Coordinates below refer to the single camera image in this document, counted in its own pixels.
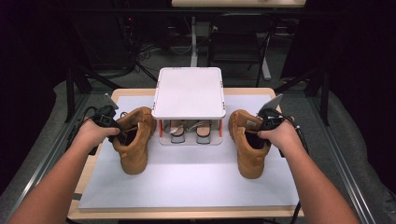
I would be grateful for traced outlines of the white two-tier shoe rack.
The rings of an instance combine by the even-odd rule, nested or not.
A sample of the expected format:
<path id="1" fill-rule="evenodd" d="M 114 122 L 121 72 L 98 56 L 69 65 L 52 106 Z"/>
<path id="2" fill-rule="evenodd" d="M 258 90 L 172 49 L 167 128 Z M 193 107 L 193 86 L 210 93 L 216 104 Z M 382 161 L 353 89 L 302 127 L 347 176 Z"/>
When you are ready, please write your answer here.
<path id="1" fill-rule="evenodd" d="M 222 142 L 222 120 L 226 115 L 221 71 L 217 67 L 179 67 L 160 70 L 152 116 L 159 122 L 160 143 L 165 146 L 199 146 L 195 130 L 188 129 L 198 120 L 211 121 L 211 142 Z M 184 121 L 185 142 L 173 144 L 164 132 L 170 119 Z"/>

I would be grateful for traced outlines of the grey metal floor rail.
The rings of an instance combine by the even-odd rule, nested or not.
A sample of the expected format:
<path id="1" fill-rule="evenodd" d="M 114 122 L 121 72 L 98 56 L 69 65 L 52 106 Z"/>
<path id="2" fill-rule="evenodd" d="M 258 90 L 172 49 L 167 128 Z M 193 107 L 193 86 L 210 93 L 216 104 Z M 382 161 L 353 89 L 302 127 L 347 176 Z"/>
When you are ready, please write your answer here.
<path id="1" fill-rule="evenodd" d="M 81 118 L 90 99 L 89 94 L 81 94 L 74 106 L 75 114 L 66 121 L 66 102 L 57 101 L 42 133 L 21 168 L 0 196 L 0 224 L 7 224 L 23 199 L 55 165 L 66 149 L 68 136 Z"/>
<path id="2" fill-rule="evenodd" d="M 307 102 L 314 111 L 314 115 L 318 121 L 320 129 L 324 132 L 326 139 L 328 140 L 330 152 L 332 154 L 332 160 L 335 163 L 337 171 L 343 180 L 347 194 L 353 203 L 361 224 L 377 224 L 367 202 L 361 193 L 360 187 L 358 186 L 347 165 L 344 155 L 332 133 L 331 127 L 326 125 L 321 118 L 317 100 L 314 97 L 308 97 Z"/>

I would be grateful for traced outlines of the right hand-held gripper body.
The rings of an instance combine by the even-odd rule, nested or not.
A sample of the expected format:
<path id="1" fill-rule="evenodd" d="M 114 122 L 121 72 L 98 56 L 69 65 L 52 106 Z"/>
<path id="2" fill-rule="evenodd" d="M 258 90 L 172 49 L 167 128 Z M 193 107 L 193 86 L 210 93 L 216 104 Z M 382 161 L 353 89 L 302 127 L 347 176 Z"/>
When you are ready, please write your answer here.
<path id="1" fill-rule="evenodd" d="M 280 113 L 276 110 L 282 100 L 283 94 L 279 94 L 269 102 L 265 103 L 258 112 L 258 117 L 262 119 L 261 131 L 275 129 L 283 122 Z"/>

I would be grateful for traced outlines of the black chair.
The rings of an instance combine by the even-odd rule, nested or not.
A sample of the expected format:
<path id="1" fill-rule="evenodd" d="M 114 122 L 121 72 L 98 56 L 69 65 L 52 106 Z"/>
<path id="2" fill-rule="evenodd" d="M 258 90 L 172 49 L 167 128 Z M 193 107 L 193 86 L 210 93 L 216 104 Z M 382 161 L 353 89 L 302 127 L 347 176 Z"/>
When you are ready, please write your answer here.
<path id="1" fill-rule="evenodd" d="M 273 17 L 263 13 L 224 13 L 209 23 L 207 66 L 213 63 L 243 63 L 259 66 L 256 86 L 270 38 L 276 29 Z"/>

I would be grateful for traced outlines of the tan suede boot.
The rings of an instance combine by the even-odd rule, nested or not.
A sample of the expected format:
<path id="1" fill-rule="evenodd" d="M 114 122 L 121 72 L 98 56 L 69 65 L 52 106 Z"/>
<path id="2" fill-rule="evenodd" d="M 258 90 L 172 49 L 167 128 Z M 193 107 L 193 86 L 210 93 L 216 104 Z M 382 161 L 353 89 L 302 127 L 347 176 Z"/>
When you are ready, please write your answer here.
<path id="1" fill-rule="evenodd" d="M 262 175 L 265 157 L 271 143 L 258 136 L 262 120 L 246 110 L 235 110 L 229 117 L 229 133 L 237 148 L 237 164 L 240 174 L 248 179 Z"/>
<path id="2" fill-rule="evenodd" d="M 148 143 L 156 129 L 156 120 L 151 109 L 141 106 L 117 119 L 120 129 L 130 138 L 122 143 L 117 137 L 113 147 L 120 155 L 122 170 L 128 175 L 142 173 L 148 164 Z"/>

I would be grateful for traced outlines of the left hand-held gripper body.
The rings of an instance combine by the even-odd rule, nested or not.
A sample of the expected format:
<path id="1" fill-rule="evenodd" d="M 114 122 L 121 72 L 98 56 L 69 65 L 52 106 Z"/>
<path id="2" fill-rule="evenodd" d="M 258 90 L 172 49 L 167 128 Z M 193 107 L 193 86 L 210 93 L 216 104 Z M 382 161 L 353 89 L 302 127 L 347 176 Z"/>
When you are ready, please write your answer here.
<path id="1" fill-rule="evenodd" d="M 116 110 L 119 108 L 108 93 L 104 95 L 105 105 L 97 109 L 92 117 L 93 122 L 104 128 L 119 128 L 120 125 L 114 120 Z"/>

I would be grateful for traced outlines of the black metal stand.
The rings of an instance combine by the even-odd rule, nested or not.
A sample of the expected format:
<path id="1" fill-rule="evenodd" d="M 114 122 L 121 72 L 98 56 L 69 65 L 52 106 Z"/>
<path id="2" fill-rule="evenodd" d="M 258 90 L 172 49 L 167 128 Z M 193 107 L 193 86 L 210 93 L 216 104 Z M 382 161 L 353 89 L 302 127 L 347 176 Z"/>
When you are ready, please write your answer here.
<path id="1" fill-rule="evenodd" d="M 75 107 L 75 87 L 84 93 L 89 94 L 92 91 L 92 86 L 88 81 L 88 78 L 93 78 L 99 81 L 102 84 L 105 84 L 110 89 L 120 89 L 120 85 L 108 80 L 105 77 L 102 77 L 96 72 L 89 70 L 88 68 L 77 65 L 77 66 L 70 66 L 68 68 L 68 72 L 66 74 L 66 99 L 67 99 L 67 117 L 66 122 L 70 121 L 71 118 L 74 117 L 76 112 Z"/>
<path id="2" fill-rule="evenodd" d="M 325 125 L 329 125 L 328 121 L 328 103 L 330 93 L 330 74 L 325 68 L 314 68 L 302 75 L 299 75 L 286 84 L 275 88 L 275 93 L 283 93 L 292 86 L 295 86 L 303 80 L 308 80 L 308 84 L 304 89 L 306 97 L 314 97 L 318 91 L 320 94 L 319 114 Z"/>

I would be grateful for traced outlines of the person's left hand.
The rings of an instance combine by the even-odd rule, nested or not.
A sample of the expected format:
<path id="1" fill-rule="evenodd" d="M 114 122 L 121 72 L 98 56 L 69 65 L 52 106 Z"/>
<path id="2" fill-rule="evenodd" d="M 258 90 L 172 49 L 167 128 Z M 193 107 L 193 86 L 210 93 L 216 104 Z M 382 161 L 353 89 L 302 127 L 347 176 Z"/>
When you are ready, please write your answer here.
<path id="1" fill-rule="evenodd" d="M 119 132 L 119 128 L 103 128 L 88 119 L 79 128 L 71 147 L 82 149 L 88 153 L 94 147 L 99 146 L 107 137 L 117 135 Z"/>

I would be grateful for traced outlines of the black heeled sandal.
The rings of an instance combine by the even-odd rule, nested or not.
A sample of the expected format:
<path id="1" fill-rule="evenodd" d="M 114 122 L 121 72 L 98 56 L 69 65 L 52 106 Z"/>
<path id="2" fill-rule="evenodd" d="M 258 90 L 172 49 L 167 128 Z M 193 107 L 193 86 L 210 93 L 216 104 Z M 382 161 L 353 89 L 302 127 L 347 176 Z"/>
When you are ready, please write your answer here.
<path id="1" fill-rule="evenodd" d="M 181 119 L 170 119 L 164 123 L 164 132 L 171 136 L 173 144 L 181 144 L 185 142 L 184 121 Z"/>
<path id="2" fill-rule="evenodd" d="M 207 145 L 211 142 L 210 120 L 198 120 L 188 129 L 188 131 L 192 130 L 195 130 L 197 144 Z"/>

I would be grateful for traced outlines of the white table mat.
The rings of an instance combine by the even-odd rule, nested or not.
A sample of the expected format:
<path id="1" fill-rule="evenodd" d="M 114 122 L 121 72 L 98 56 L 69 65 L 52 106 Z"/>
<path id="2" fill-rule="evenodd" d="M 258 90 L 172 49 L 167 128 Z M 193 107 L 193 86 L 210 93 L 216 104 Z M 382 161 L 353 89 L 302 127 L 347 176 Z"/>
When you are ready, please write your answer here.
<path id="1" fill-rule="evenodd" d="M 299 201 L 289 166 L 272 147 L 261 177 L 240 175 L 236 148 L 223 127 L 217 146 L 164 146 L 154 134 L 148 165 L 139 175 L 120 168 L 119 154 L 105 141 L 80 209 L 197 208 L 295 205 Z"/>

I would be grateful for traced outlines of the person's right hand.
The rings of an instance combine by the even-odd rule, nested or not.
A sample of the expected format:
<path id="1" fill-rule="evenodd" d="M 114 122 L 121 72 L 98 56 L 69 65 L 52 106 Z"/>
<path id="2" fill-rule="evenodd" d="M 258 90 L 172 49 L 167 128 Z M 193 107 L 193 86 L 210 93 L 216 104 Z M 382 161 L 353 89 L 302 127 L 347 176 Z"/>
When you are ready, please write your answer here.
<path id="1" fill-rule="evenodd" d="M 277 128 L 271 131 L 259 131 L 258 136 L 261 139 L 269 140 L 274 146 L 280 149 L 284 155 L 302 146 L 297 132 L 295 132 L 292 124 L 287 120 L 283 121 Z"/>

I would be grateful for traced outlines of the white-legged desk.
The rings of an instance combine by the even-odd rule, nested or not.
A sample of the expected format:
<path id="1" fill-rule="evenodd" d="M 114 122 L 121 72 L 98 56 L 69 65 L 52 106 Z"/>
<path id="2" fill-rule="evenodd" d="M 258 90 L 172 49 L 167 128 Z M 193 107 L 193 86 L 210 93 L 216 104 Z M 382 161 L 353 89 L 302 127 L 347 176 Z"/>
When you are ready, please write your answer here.
<path id="1" fill-rule="evenodd" d="M 306 0 L 172 0 L 172 7 L 265 7 L 265 8 L 302 8 Z M 198 64 L 196 20 L 191 18 L 191 66 Z M 264 80 L 271 80 L 267 61 L 261 68 Z"/>

